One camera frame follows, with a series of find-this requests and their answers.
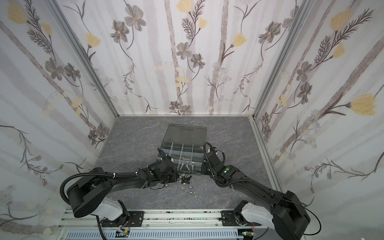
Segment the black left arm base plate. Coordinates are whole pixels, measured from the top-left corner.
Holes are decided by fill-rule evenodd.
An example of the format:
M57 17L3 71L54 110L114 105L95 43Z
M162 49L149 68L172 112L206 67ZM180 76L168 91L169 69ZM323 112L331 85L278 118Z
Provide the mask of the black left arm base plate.
M100 220L102 227L141 227L144 220L144 211L129 211L111 221L106 218Z

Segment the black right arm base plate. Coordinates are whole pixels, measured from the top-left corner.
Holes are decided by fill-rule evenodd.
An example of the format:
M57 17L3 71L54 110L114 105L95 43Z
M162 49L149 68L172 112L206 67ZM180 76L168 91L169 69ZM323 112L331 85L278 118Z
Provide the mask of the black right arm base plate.
M223 227L235 227L240 226L239 214L234 210L221 211L220 218Z

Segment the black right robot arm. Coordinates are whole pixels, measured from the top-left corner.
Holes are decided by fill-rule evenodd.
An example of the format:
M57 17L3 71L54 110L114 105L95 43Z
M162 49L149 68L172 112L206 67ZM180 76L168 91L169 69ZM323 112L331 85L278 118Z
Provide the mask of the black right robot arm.
M254 201L259 202L272 215L272 224L284 240L300 240L311 218L299 198L292 192L282 193L266 187L241 170L225 165L217 156L216 148L204 150L204 165L210 177L220 188L233 187Z

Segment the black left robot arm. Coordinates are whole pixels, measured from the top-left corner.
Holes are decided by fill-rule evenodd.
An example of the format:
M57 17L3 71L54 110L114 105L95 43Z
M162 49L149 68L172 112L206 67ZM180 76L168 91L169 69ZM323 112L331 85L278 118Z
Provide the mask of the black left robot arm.
M65 179L60 186L60 195L71 206L74 217L82 218L94 215L109 193L175 183L178 179L179 174L169 159L131 173L112 173L95 168Z

